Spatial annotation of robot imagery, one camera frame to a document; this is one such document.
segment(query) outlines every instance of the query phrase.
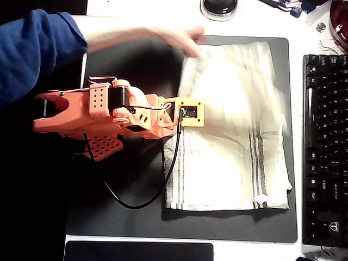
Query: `blue sleeve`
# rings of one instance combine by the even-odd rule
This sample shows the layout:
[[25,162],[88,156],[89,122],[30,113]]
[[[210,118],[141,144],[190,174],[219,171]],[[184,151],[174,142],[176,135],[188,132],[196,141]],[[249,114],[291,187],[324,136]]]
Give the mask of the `blue sleeve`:
[[87,48],[68,13],[34,10],[0,26],[0,111],[29,93],[40,75],[81,58]]

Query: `black mouse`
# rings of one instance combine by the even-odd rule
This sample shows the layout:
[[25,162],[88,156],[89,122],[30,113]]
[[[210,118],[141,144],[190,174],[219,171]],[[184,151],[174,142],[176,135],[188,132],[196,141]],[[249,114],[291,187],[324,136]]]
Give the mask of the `black mouse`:
[[201,11],[209,19],[227,21],[231,19],[238,0],[201,0]]

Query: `orange robotic gripper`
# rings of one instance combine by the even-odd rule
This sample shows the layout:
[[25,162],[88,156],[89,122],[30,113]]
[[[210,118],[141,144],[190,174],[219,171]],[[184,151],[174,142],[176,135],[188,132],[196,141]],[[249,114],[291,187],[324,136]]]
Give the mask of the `orange robotic gripper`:
[[137,134],[146,139],[173,135],[183,110],[182,127],[204,126],[204,103],[188,97],[164,98],[145,95],[126,80],[115,77],[106,83],[91,81],[89,88],[50,91],[36,98],[53,102],[52,117],[34,120],[35,132],[58,132],[63,137],[83,140],[87,134],[95,161],[121,150],[118,135]]

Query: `striped towel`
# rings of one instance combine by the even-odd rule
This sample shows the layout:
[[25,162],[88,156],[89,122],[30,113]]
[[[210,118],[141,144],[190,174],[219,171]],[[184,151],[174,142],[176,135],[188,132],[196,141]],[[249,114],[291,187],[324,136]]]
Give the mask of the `striped towel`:
[[[183,128],[166,208],[288,208],[282,94],[266,42],[202,46],[183,62],[178,96],[204,100],[203,128]],[[176,135],[164,145],[165,173]]]

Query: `desk mat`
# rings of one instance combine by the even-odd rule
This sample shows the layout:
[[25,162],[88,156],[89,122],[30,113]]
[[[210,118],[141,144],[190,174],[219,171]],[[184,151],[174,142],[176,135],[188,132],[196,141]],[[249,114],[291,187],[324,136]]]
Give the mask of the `desk mat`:
[[213,261],[213,255],[207,243],[69,241],[64,261]]
[[[289,44],[286,39],[207,36],[205,44],[246,44],[267,41],[276,71],[275,85],[284,94],[289,134],[284,149],[289,179],[294,186],[290,110]],[[88,55],[86,76],[116,75],[145,94],[176,96],[182,54],[156,39],[133,41]],[[123,150],[99,164],[106,180],[128,204],[150,199],[162,186],[163,143],[137,136],[123,139]],[[185,212],[164,208],[165,195],[142,210],[120,206],[91,171],[89,159],[75,157],[71,177],[66,233],[115,237],[187,238],[293,243],[297,239],[295,188],[289,210]]]

